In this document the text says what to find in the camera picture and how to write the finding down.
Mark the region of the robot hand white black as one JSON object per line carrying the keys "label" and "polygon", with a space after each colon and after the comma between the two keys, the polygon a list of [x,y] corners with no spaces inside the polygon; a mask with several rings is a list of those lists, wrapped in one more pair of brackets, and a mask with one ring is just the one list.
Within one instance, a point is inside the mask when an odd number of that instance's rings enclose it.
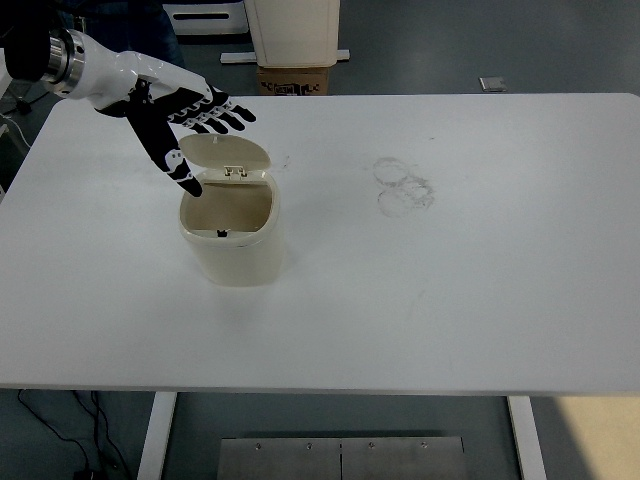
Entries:
{"label": "robot hand white black", "polygon": [[72,37],[80,42],[84,63],[69,96],[126,119],[151,161],[188,194],[201,196],[171,127],[227,134],[244,130],[255,115],[194,72],[133,51],[113,52],[80,32]]}

